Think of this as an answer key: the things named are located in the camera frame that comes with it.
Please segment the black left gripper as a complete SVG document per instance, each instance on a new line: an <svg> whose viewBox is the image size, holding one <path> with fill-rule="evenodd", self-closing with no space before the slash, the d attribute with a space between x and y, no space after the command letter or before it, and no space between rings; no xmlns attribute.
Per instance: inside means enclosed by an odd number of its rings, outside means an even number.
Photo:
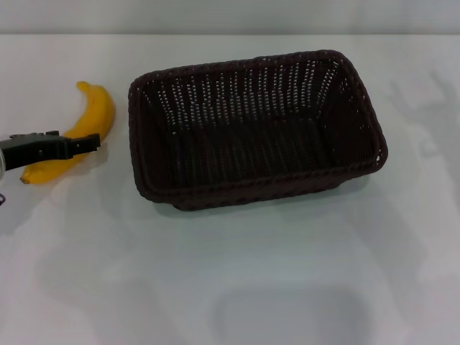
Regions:
<svg viewBox="0 0 460 345"><path fill-rule="evenodd" d="M13 170L36 162L67 160L71 155L95 152L101 146L99 134L69 139L59 131L13 134L1 140L1 167Z"/></svg>

